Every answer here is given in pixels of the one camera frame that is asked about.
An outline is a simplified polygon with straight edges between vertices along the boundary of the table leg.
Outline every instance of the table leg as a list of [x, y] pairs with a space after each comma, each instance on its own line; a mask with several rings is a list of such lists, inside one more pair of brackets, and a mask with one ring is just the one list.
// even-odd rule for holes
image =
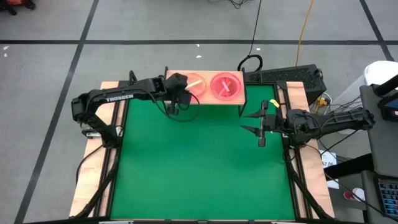
[[332, 179], [358, 174], [364, 170], [374, 170], [371, 153], [323, 169]]

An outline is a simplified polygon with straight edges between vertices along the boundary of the red petri dish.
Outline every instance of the red petri dish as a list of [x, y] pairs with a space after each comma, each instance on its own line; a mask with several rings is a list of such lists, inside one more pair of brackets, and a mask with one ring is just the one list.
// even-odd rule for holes
[[185, 76], [188, 77], [187, 83], [188, 85], [197, 81], [201, 81], [200, 83], [191, 86], [190, 88], [188, 88], [187, 90], [189, 90], [189, 92], [191, 92], [192, 94], [194, 94], [195, 96], [200, 96], [205, 90], [206, 90], [206, 80], [200, 76], [197, 73], [188, 73], [185, 74]]
[[219, 73], [211, 79], [211, 91], [221, 100], [232, 100], [241, 92], [241, 82], [231, 73]]

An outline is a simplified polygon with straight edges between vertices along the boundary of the cable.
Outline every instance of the cable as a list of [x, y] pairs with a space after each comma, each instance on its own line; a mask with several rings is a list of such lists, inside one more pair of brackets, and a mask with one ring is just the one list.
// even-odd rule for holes
[[311, 5], [310, 5], [310, 8], [308, 9], [307, 15], [305, 16], [305, 21], [304, 21], [303, 29], [301, 30], [300, 38], [299, 38], [299, 40], [298, 40], [297, 56], [296, 56], [296, 66], [297, 66], [297, 64], [298, 64], [298, 62], [299, 62], [299, 57], [300, 57], [301, 39], [302, 39], [302, 37], [303, 37], [304, 30], [305, 30], [305, 26], [307, 25], [308, 17], [310, 16], [310, 12], [311, 12], [312, 5], [313, 5], [313, 2], [314, 2], [314, 1], [315, 1], [315, 0], [311, 0]]
[[251, 39], [250, 51], [249, 51], [249, 53], [248, 53], [248, 56], [251, 54], [251, 50], [252, 50], [252, 48], [253, 48], [253, 43], [254, 43], [254, 37], [256, 36], [257, 23], [258, 23], [258, 21], [259, 21], [259, 14], [260, 14], [261, 2], [262, 2], [262, 0], [260, 0], [259, 8], [258, 8], [258, 10], [257, 10], [256, 25], [254, 25], [254, 33], [253, 33], [253, 38]]
[[229, 1], [230, 1], [230, 3], [235, 7], [235, 9], [240, 9], [241, 6], [242, 6], [245, 2], [247, 2], [247, 1], [249, 1], [249, 0], [241, 0], [240, 2], [234, 2], [233, 0], [229, 0]]
[[141, 89], [141, 88], [139, 88], [139, 89], [137, 89], [137, 90], [141, 90], [141, 91], [146, 92], [146, 93], [153, 99], [153, 102], [155, 103], [155, 105], [157, 106], [157, 108], [160, 110], [160, 112], [162, 112], [166, 117], [172, 119], [173, 121], [178, 121], [178, 122], [189, 122], [189, 121], [193, 121], [193, 120], [199, 115], [199, 107], [200, 107], [199, 99], [198, 99], [194, 94], [192, 94], [191, 92], [189, 92], [189, 94], [191, 94], [191, 96], [193, 96], [194, 99], [196, 99], [196, 101], [198, 102], [198, 109], [197, 109], [197, 112], [195, 113], [195, 115], [193, 115], [192, 118], [186, 119], [186, 120], [181, 120], [181, 119], [177, 119], [177, 118], [171, 117], [167, 112], [165, 112], [164, 110], [162, 110], [162, 108], [160, 108], [159, 104], [157, 103], [157, 100], [155, 99], [155, 97], [154, 97], [151, 93], [149, 93], [147, 90]]
[[296, 154], [294, 154], [293, 155], [293, 157], [292, 158], [290, 158], [289, 160], [286, 158], [286, 151], [289, 151], [289, 150], [291, 150], [292, 148], [290, 148], [290, 149], [284, 149], [284, 151], [283, 151], [283, 153], [282, 153], [282, 159], [285, 161], [285, 162], [292, 162], [295, 158], [296, 158]]
[[261, 68], [262, 68], [262, 57], [261, 57], [260, 55], [258, 55], [258, 54], [253, 54], [253, 55], [251, 55], [251, 50], [253, 49], [254, 37], [256, 36], [256, 31], [257, 31], [257, 23], [258, 23], [258, 20], [259, 20], [261, 3], [262, 3], [262, 0], [260, 0], [259, 8], [258, 8], [258, 10], [257, 10], [256, 25], [254, 26], [253, 38], [251, 39], [251, 45], [250, 45], [249, 54], [248, 54], [248, 56], [246, 56], [246, 57], [239, 63], [238, 68], [237, 68], [237, 71], [241, 71], [242, 64], [243, 64], [245, 61], [247, 61], [248, 59], [250, 59], [250, 58], [257, 58], [257, 59], [259, 60], [259, 66], [257, 67], [256, 72], [260, 71]]
[[333, 99], [331, 98], [331, 96], [327, 93], [327, 92], [323, 92], [323, 94], [325, 94], [326, 96], [329, 97], [330, 103], [328, 105], [328, 107], [326, 107], [325, 112], [323, 113], [323, 115], [326, 115], [326, 113], [328, 112], [328, 109], [330, 108], [331, 103], [333, 102]]
[[[121, 136], [121, 134], [123, 133], [124, 129], [123, 127], [121, 128], [118, 137]], [[92, 196], [92, 198], [90, 199], [90, 201], [85, 205], [85, 207], [81, 210], [81, 212], [79, 212], [77, 215], [74, 216], [74, 218], [78, 218], [78, 217], [87, 217], [90, 212], [92, 211], [92, 209], [94, 208], [94, 206], [97, 204], [97, 201], [102, 197], [103, 192], [105, 191], [105, 189], [107, 188], [108, 184], [111, 182], [111, 180], [114, 178], [114, 176], [117, 173], [117, 168], [119, 165], [119, 159], [120, 159], [120, 151], [119, 148], [116, 148], [116, 153], [114, 155], [114, 160], [113, 160], [113, 164], [111, 169], [109, 170], [108, 174], [106, 175], [106, 177], [104, 178], [104, 181], [102, 182], [102, 184], [100, 184], [97, 188], [97, 191], [94, 193], [94, 195]]]
[[92, 156], [94, 153], [98, 152], [98, 151], [102, 148], [102, 146], [103, 146], [103, 145], [98, 146], [98, 148], [96, 148], [94, 151], [92, 151], [91, 153], [89, 153], [86, 157], [84, 157], [84, 158], [81, 160], [81, 162], [79, 163], [79, 166], [77, 167], [77, 170], [76, 170], [76, 185], [77, 185], [77, 182], [78, 182], [78, 180], [79, 180], [79, 173], [80, 173], [81, 165], [83, 165], [83, 163], [86, 161], [87, 158], [89, 158], [90, 156]]
[[330, 180], [336, 182], [338, 185], [342, 186], [345, 190], [347, 190], [349, 193], [353, 194], [358, 200], [360, 200], [362, 203], [364, 203], [365, 205], [373, 208], [375, 211], [377, 211], [378, 213], [380, 213], [382, 216], [387, 217], [391, 220], [394, 220], [395, 222], [398, 222], [398, 220], [396, 220], [395, 218], [392, 218], [390, 216], [388, 216], [387, 214], [385, 214], [384, 212], [382, 212], [380, 209], [376, 208], [375, 206], [371, 205], [370, 203], [365, 202], [363, 199], [361, 199], [360, 197], [358, 197], [356, 194], [354, 194], [354, 192], [352, 190], [350, 190], [348, 187], [346, 187], [345, 185], [343, 185], [342, 183], [338, 182], [337, 180], [331, 178], [327, 173], [325, 173], [325, 176], [327, 178], [329, 178]]
[[333, 110], [333, 111], [331, 111], [331, 112], [329, 112], [329, 114], [334, 113], [334, 112], [340, 110], [342, 107], [351, 106], [351, 105], [354, 104], [354, 103], [360, 103], [360, 102], [355, 102], [355, 101], [356, 101], [357, 99], [359, 99], [360, 97], [361, 97], [361, 96], [358, 96], [358, 97], [356, 97], [355, 99], [351, 100], [350, 102], [345, 103], [345, 104], [342, 104], [342, 105], [331, 105], [331, 106], [340, 106], [340, 107], [337, 108], [337, 109], [335, 109], [335, 110]]
[[313, 211], [318, 215], [320, 219], [327, 219], [327, 220], [333, 220], [334, 218], [329, 216], [324, 209], [319, 205], [319, 203], [315, 200], [315, 198], [312, 196], [311, 192], [307, 189], [305, 184], [301, 181], [298, 173], [294, 170], [292, 161], [287, 161], [286, 162], [286, 167], [287, 167], [287, 173], [292, 178], [292, 180], [296, 183], [296, 185], [299, 187], [301, 192], [303, 193], [303, 196], [307, 200], [307, 202], [311, 205], [313, 208]]
[[177, 103], [177, 106], [178, 106], [178, 108], [180, 108], [180, 110], [183, 110], [183, 111], [186, 111], [186, 110], [189, 109], [189, 105], [187, 105], [186, 108], [183, 108], [183, 107], [181, 107], [181, 104], [180, 104], [180, 103]]
[[328, 152], [331, 148], [335, 147], [335, 146], [336, 146], [337, 144], [339, 144], [340, 142], [344, 141], [345, 139], [348, 139], [350, 136], [352, 136], [353, 134], [355, 134], [357, 131], [358, 131], [358, 130], [356, 130], [356, 131], [354, 131], [353, 133], [351, 133], [351, 134], [345, 136], [342, 140], [340, 140], [340, 141], [334, 143], [334, 145], [330, 146], [328, 149], [325, 149], [325, 151], [324, 151], [323, 153], [321, 153], [321, 156], [322, 156], [325, 152]]

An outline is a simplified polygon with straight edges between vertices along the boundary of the black cable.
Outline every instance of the black cable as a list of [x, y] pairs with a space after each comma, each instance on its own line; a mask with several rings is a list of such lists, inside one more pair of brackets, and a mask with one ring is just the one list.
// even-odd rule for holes
[[353, 133], [345, 136], [342, 140], [334, 143], [334, 145], [330, 146], [329, 148], [325, 149], [325, 151], [323, 153], [321, 153], [321, 156], [325, 153], [328, 152], [331, 148], [335, 147], [337, 144], [339, 144], [340, 142], [344, 141], [345, 139], [348, 139], [350, 136], [352, 136], [353, 134], [355, 134], [358, 130], [354, 131]]
[[285, 162], [292, 162], [292, 161], [296, 158], [296, 154], [294, 154], [293, 157], [290, 158], [289, 160], [286, 158], [286, 151], [289, 151], [289, 150], [291, 150], [291, 149], [284, 149], [284, 151], [283, 151], [283, 153], [282, 153], [282, 159], [283, 159]]
[[325, 176], [327, 178], [329, 178], [330, 180], [336, 182], [338, 185], [342, 186], [345, 190], [347, 190], [349, 193], [353, 194], [358, 200], [360, 200], [362, 203], [364, 203], [365, 205], [373, 208], [375, 211], [377, 211], [378, 213], [380, 213], [382, 216], [387, 217], [391, 220], [394, 220], [395, 222], [398, 222], [398, 220], [396, 220], [395, 218], [392, 218], [390, 216], [388, 216], [387, 214], [385, 214], [384, 212], [382, 212], [380, 209], [376, 208], [375, 206], [371, 205], [370, 203], [365, 202], [363, 199], [361, 199], [360, 197], [358, 197], [356, 194], [354, 194], [354, 192], [352, 190], [350, 190], [348, 187], [346, 187], [345, 185], [343, 185], [342, 183], [338, 182], [337, 180], [331, 178], [327, 173], [325, 173]]
[[248, 0], [241, 0], [240, 2], [234, 2], [233, 0], [229, 0], [230, 3], [235, 7], [235, 9], [240, 9], [241, 6], [247, 2]]
[[251, 50], [252, 50], [252, 48], [253, 48], [253, 43], [254, 43], [254, 37], [256, 36], [257, 23], [258, 23], [258, 21], [259, 21], [259, 14], [260, 14], [261, 2], [262, 2], [262, 0], [260, 0], [259, 9], [257, 10], [256, 25], [254, 25], [254, 33], [253, 33], [253, 38], [251, 39], [250, 51], [249, 51], [249, 53], [248, 53], [248, 56], [251, 54]]
[[[124, 129], [122, 127], [120, 132], [119, 132], [119, 134], [118, 134], [118, 137], [120, 137], [122, 135], [123, 131], [124, 131]], [[119, 165], [119, 156], [120, 156], [119, 155], [119, 150], [118, 150], [118, 148], [116, 148], [116, 153], [114, 155], [112, 168], [109, 170], [109, 172], [108, 172], [107, 176], [105, 177], [104, 181], [102, 182], [101, 185], [98, 186], [97, 191], [94, 193], [94, 195], [92, 196], [90, 201], [85, 205], [83, 210], [81, 212], [79, 212], [76, 216], [74, 216], [75, 218], [77, 218], [77, 217], [87, 217], [90, 214], [90, 212], [92, 211], [94, 206], [97, 204], [97, 201], [102, 197], [102, 194], [103, 194], [104, 190], [107, 188], [108, 184], [111, 182], [111, 180], [115, 176], [117, 168], [118, 168], [118, 165]]]
[[181, 119], [177, 119], [177, 118], [171, 117], [171, 116], [167, 113], [167, 111], [162, 110], [162, 108], [160, 108], [159, 104], [157, 103], [157, 100], [155, 99], [155, 97], [154, 97], [151, 93], [149, 93], [147, 90], [145, 90], [145, 89], [140, 89], [140, 88], [138, 88], [137, 90], [141, 90], [141, 91], [146, 92], [146, 93], [152, 98], [153, 102], [155, 103], [155, 105], [157, 106], [157, 108], [160, 110], [160, 112], [162, 112], [166, 117], [168, 117], [168, 118], [170, 118], [170, 119], [172, 119], [172, 120], [174, 120], [174, 121], [178, 121], [178, 122], [189, 122], [189, 121], [193, 121], [193, 120], [199, 115], [199, 107], [200, 107], [199, 99], [198, 99], [194, 94], [192, 94], [192, 93], [190, 93], [190, 92], [189, 92], [189, 94], [191, 94], [191, 96], [193, 96], [194, 99], [196, 99], [196, 101], [198, 102], [198, 109], [197, 109], [197, 112], [195, 113], [195, 115], [193, 115], [192, 118], [186, 119], [186, 120], [181, 120]]
[[257, 23], [258, 23], [258, 21], [259, 21], [261, 3], [262, 3], [262, 0], [260, 0], [259, 8], [258, 8], [258, 10], [257, 10], [256, 25], [254, 26], [253, 38], [251, 39], [251, 45], [250, 45], [249, 54], [248, 54], [248, 56], [246, 56], [246, 57], [239, 63], [238, 68], [237, 68], [237, 71], [241, 71], [242, 64], [243, 64], [245, 61], [247, 61], [248, 59], [250, 59], [250, 58], [257, 58], [257, 59], [259, 60], [259, 62], [260, 62], [259, 66], [258, 66], [257, 69], [256, 69], [256, 72], [260, 71], [261, 68], [262, 68], [262, 57], [261, 57], [260, 55], [256, 55], [256, 54], [251, 55], [251, 50], [252, 50], [252, 48], [253, 48], [253, 43], [254, 43], [254, 37], [256, 36], [256, 31], [257, 31]]
[[305, 184], [300, 180], [300, 177], [299, 177], [298, 173], [294, 170], [292, 161], [288, 161], [286, 164], [287, 164], [287, 173], [288, 173], [288, 175], [292, 178], [292, 180], [299, 187], [299, 189], [303, 193], [303, 196], [307, 199], [307, 201], [309, 202], [309, 204], [313, 208], [313, 211], [318, 215], [318, 217], [319, 218], [333, 220], [334, 218], [329, 216], [324, 211], [324, 209], [318, 204], [318, 202], [312, 196], [311, 192], [307, 189]]
[[79, 173], [80, 173], [81, 165], [83, 165], [83, 163], [86, 161], [87, 158], [89, 158], [90, 156], [92, 156], [94, 153], [98, 152], [98, 151], [102, 148], [102, 146], [103, 146], [103, 145], [100, 145], [98, 148], [96, 148], [94, 151], [92, 151], [91, 153], [89, 153], [86, 157], [84, 157], [84, 158], [81, 160], [81, 162], [79, 163], [79, 166], [77, 167], [77, 170], [76, 170], [76, 185], [77, 185], [77, 182], [78, 182], [78, 180], [79, 180]]
[[310, 111], [312, 111], [313, 107], [315, 106], [315, 102], [312, 103]]
[[360, 97], [361, 97], [361, 96], [358, 96], [358, 97], [356, 97], [355, 99], [351, 100], [350, 102], [345, 103], [345, 104], [342, 104], [342, 105], [330, 105], [330, 106], [339, 106], [339, 107], [338, 107], [337, 109], [335, 109], [335, 110], [329, 112], [329, 114], [334, 113], [334, 112], [336, 112], [336, 111], [338, 111], [338, 110], [341, 110], [342, 107], [349, 107], [349, 106], [351, 106], [351, 105], [354, 104], [355, 101], [356, 101], [357, 99], [359, 99]]
[[178, 106], [178, 108], [180, 108], [180, 110], [182, 110], [182, 111], [186, 111], [186, 110], [189, 109], [189, 105], [187, 105], [186, 108], [182, 108], [182, 107], [181, 107], [181, 104], [180, 104], [180, 103], [177, 103], [177, 106]]
[[[313, 119], [314, 123], [316, 123], [316, 124], [318, 125], [318, 127], [320, 127], [318, 121], [317, 121], [313, 116], [310, 116], [310, 117]], [[323, 129], [323, 127], [326, 125], [326, 123], [329, 122], [329, 120], [331, 120], [331, 119], [326, 120], [326, 121], [322, 124], [322, 127], [320, 128], [320, 135], [322, 135], [322, 129]], [[344, 141], [345, 139], [342, 139], [340, 142], [338, 142], [338, 143], [332, 145], [331, 147], [329, 147], [329, 149], [328, 149], [328, 148], [325, 146], [325, 144], [322, 142], [321, 138], [319, 138], [318, 140], [319, 140], [320, 144], [323, 146], [323, 148], [325, 149], [325, 151], [323, 152], [323, 153], [325, 153], [325, 152], [329, 151], [329, 150], [330, 150], [332, 147], [334, 147], [335, 145], [337, 145], [337, 144], [339, 144], [340, 142]], [[336, 157], [335, 155], [333, 155], [332, 153], [330, 153], [330, 154], [331, 154], [337, 161], [345, 162], [345, 161], [341, 161], [341, 160], [337, 159], [337, 157]]]
[[350, 106], [353, 105], [353, 104], [356, 104], [356, 103], [352, 103], [352, 104], [350, 104], [350, 105], [348, 105], [348, 106], [340, 106], [340, 107], [338, 107], [337, 109], [335, 109], [334, 111], [331, 111], [331, 113], [342, 112], [342, 111], [345, 110], [345, 109], [353, 110], [353, 109], [357, 109], [357, 108], [362, 107], [362, 105], [357, 105], [357, 106], [354, 106], [354, 107], [350, 107]]

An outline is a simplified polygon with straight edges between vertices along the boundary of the yellow cable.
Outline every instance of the yellow cable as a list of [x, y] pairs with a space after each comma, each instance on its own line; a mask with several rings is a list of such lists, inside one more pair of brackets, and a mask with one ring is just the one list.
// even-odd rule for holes
[[311, 12], [312, 5], [313, 5], [313, 2], [314, 2], [314, 1], [315, 1], [315, 0], [311, 0], [311, 5], [310, 5], [310, 8], [308, 9], [307, 15], [305, 16], [304, 26], [303, 26], [303, 29], [301, 30], [300, 38], [299, 38], [299, 40], [298, 40], [297, 56], [296, 56], [296, 66], [297, 66], [297, 64], [298, 64], [298, 62], [299, 62], [299, 57], [300, 57], [301, 39], [302, 39], [302, 37], [303, 37], [304, 30], [305, 30], [305, 26], [307, 25], [308, 17], [310, 16], [310, 12]]

